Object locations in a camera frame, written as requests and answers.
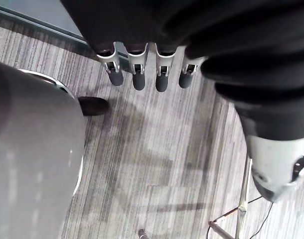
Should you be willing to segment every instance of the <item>metal bracket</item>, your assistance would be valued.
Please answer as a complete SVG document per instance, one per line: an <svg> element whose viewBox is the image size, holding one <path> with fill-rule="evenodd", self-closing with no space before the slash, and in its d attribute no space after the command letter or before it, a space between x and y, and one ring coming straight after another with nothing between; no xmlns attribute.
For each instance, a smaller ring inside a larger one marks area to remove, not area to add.
<svg viewBox="0 0 304 239"><path fill-rule="evenodd" d="M102 55L97 54L97 57L99 58L99 62L103 64L104 68L106 69L106 71L109 74L111 73L111 70L113 68L116 71L116 73L118 73L120 70L120 61L119 61L119 55L117 54L117 51L116 51L116 43L114 42L113 45L114 45L114 52L112 55L102 56Z"/></svg>
<svg viewBox="0 0 304 239"><path fill-rule="evenodd" d="M204 57L199 57L191 60L185 55L182 63L182 72L186 74L189 66L192 66L193 70L190 71L190 74L193 76L197 70L197 67L203 62L203 60Z"/></svg>
<svg viewBox="0 0 304 239"><path fill-rule="evenodd" d="M156 44L155 44L155 49L156 49L156 74L158 76L161 76L161 74L165 74L165 76L168 76L171 70L175 52L172 55L163 56L160 55L160 53L157 51Z"/></svg>
<svg viewBox="0 0 304 239"><path fill-rule="evenodd" d="M144 49L144 52L141 54L132 54L128 52L128 60L129 60L129 65L130 65L130 71L132 74L136 74L137 71L135 69L135 65L140 65L140 73L143 75L146 69L146 63L147 63L147 58L148 58L148 53L147 53L147 47L148 44L146 44L146 47Z"/></svg>

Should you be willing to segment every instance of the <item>metal rod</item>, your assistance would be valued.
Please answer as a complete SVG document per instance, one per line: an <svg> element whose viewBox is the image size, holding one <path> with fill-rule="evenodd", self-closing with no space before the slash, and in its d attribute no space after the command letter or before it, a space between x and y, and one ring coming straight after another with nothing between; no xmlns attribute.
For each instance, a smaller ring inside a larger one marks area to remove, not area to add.
<svg viewBox="0 0 304 239"><path fill-rule="evenodd" d="M208 223L213 230L219 234L222 238L224 239L234 239L231 235L229 235L226 231L224 231L221 227L219 227L216 223L214 222L209 222Z"/></svg>
<svg viewBox="0 0 304 239"><path fill-rule="evenodd" d="M243 238L244 224L245 224L246 212L247 212L247 206L248 206L248 192L249 192L249 185L250 185L249 179L251 177L251 168L252 168L252 159L248 155L246 155L241 197L240 197L240 203L238 205L238 210L237 210L237 224L236 224L235 239Z"/></svg>

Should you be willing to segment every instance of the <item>black shoe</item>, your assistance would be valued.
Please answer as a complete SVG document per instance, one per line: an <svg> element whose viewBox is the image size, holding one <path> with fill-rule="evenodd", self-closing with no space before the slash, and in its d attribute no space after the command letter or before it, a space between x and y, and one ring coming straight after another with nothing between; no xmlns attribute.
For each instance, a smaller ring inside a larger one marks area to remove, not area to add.
<svg viewBox="0 0 304 239"><path fill-rule="evenodd" d="M98 97L78 97L84 116L100 116L109 110L109 103Z"/></svg>

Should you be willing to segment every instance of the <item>striped gray carpet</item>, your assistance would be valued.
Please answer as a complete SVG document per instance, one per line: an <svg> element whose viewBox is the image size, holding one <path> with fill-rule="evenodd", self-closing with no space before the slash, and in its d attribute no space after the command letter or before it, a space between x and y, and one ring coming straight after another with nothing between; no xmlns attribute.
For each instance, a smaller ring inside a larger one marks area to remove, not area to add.
<svg viewBox="0 0 304 239"><path fill-rule="evenodd" d="M207 222L238 204L245 142L233 106L197 72L178 86L182 49L169 88L154 88L149 53L146 88L131 75L112 87L91 53L72 43L0 19L0 61L65 83L78 96L109 100L112 110L87 121L81 186L64 223L63 239L204 239ZM251 182L250 199L258 196ZM261 225L270 203L249 205L245 239ZM234 235L236 214L219 225ZM219 238L210 232L209 238ZM257 239L304 239L304 187L273 206Z"/></svg>

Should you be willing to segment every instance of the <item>cable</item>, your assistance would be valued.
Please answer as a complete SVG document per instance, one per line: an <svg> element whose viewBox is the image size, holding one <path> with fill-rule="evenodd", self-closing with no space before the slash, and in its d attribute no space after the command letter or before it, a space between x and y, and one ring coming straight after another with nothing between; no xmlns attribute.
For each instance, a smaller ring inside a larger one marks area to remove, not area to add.
<svg viewBox="0 0 304 239"><path fill-rule="evenodd" d="M255 199L249 201L248 204L250 204L250 203L252 203L252 202L254 202L254 201L256 201L256 200L259 200L259 199L261 199L261 198L262 198L262 196L260 196L260 197L258 197L258 198L255 198ZM233 208L232 210L228 211L227 213L225 213L225 214L219 216L218 218L216 218L215 220L213 220L213 222L215 223L215 222L217 222L217 220L219 220L220 218L226 217L226 216L230 215L231 213L235 212L237 209L238 209L238 207ZM206 239L208 239L208 235L209 235L210 229L211 229L211 227L208 227L207 233L206 233Z"/></svg>
<svg viewBox="0 0 304 239"><path fill-rule="evenodd" d="M270 209L268 210L267 216L265 217L265 219L264 219L264 221L263 221L261 227L259 228L259 230L258 230L254 235L252 235L252 236L250 237L250 239L254 238L254 236L256 236L256 235L261 231L261 229L262 229L264 223L266 222L268 216L270 215L270 212L271 212L271 209L272 209L273 204L274 204L274 203L271 204L271 207L270 207Z"/></svg>

